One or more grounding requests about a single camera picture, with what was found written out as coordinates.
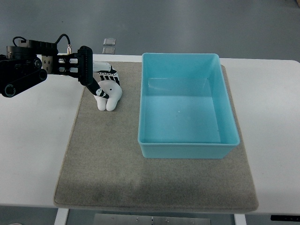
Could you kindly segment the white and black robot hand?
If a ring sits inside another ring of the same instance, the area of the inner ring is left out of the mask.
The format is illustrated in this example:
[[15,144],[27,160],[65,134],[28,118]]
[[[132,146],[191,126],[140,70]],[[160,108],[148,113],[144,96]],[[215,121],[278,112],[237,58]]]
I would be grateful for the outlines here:
[[[93,61],[93,75],[94,74],[99,76],[100,81],[111,80],[115,81],[120,86],[119,75],[108,62]],[[94,96],[100,96],[106,99],[109,98],[94,78],[92,78],[92,84],[88,85],[87,88]]]

